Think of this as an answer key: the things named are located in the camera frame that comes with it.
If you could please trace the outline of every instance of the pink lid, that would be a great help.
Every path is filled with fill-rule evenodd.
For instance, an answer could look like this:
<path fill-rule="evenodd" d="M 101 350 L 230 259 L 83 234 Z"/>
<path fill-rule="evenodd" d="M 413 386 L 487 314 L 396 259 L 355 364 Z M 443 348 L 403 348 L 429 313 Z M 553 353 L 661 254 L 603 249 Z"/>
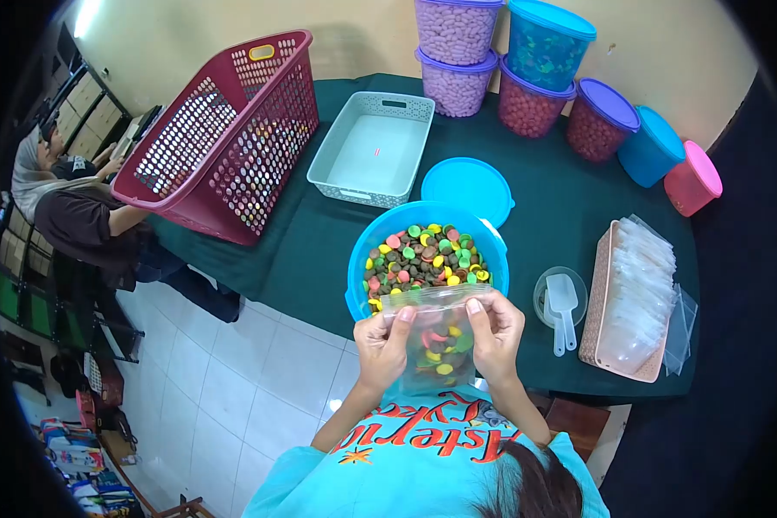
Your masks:
<path fill-rule="evenodd" d="M 715 198 L 720 197 L 723 181 L 719 179 L 719 173 L 705 151 L 692 140 L 685 141 L 685 159 L 708 193 Z"/>

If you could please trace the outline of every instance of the jeans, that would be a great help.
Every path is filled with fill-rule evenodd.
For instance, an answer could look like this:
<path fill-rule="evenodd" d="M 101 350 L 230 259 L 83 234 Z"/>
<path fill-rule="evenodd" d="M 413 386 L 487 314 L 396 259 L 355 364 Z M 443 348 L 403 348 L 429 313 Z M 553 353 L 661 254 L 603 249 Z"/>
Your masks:
<path fill-rule="evenodd" d="M 186 262 L 158 244 L 155 237 L 142 249 L 135 279 L 139 283 L 159 281 L 170 285 L 222 322 L 235 322 L 238 317 L 240 302 L 236 292 L 221 284 L 213 287 L 207 277 L 190 269 Z"/>

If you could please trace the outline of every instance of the yellow handle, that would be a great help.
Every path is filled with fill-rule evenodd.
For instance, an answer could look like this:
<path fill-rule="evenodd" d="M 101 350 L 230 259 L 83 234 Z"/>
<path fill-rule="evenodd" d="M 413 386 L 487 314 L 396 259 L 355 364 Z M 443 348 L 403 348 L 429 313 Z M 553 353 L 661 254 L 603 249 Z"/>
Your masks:
<path fill-rule="evenodd" d="M 269 57 L 273 57 L 276 51 L 273 49 L 273 45 L 262 45 L 261 47 L 253 47 L 248 51 L 248 57 L 250 61 L 266 60 Z"/>

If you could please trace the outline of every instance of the table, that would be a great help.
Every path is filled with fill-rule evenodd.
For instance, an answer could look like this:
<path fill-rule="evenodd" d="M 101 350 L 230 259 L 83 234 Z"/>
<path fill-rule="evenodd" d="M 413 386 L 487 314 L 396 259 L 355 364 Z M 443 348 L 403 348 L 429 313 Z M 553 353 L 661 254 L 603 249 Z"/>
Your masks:
<path fill-rule="evenodd" d="M 259 245 L 228 243 L 157 216 L 150 221 L 169 250 L 240 294 L 351 338 L 354 322 L 343 298 L 348 260 L 354 242 L 384 210 L 326 198 L 307 182 L 306 172 L 352 93 L 422 95 L 423 85 L 420 79 L 376 74 L 316 81 L 315 90 L 320 128 L 291 173 Z M 539 275 L 557 265 L 578 272 L 590 288 L 599 238 L 611 220 L 635 213 L 673 244 L 678 265 L 674 279 L 699 303 L 689 220 L 673 209 L 661 182 L 643 189 L 617 159 L 594 165 L 573 153 L 563 137 L 566 118 L 546 138 L 533 141 L 504 128 L 497 108 L 498 96 L 488 94 L 473 117 L 435 116 L 409 201 L 420 199 L 426 171 L 446 158 L 487 161 L 508 181 L 516 205 L 499 232 L 509 250 L 509 299 L 526 315 L 519 377 L 531 389 L 607 397 L 612 403 L 686 394 L 698 354 L 698 328 L 681 376 L 662 371 L 655 383 L 641 383 L 587 365 L 577 354 L 554 356 L 553 331 L 535 316 L 532 293 Z M 309 261 L 311 256 L 319 260 Z M 577 326 L 579 336 L 583 325 Z"/>

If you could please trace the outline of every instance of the hijab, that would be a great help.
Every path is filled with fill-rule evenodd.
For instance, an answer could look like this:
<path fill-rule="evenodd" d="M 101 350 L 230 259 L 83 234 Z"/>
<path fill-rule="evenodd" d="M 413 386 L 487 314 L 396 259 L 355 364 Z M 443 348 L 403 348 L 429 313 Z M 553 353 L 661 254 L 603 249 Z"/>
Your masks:
<path fill-rule="evenodd" d="M 60 180 L 51 171 L 44 171 L 38 162 L 37 146 L 41 140 L 41 128 L 35 126 L 20 145 L 15 155 L 15 168 L 11 175 L 11 195 L 23 216 L 30 222 L 35 221 L 35 209 L 41 198 L 60 189 L 76 189 L 95 186 L 100 189 L 109 187 L 97 177 Z"/>

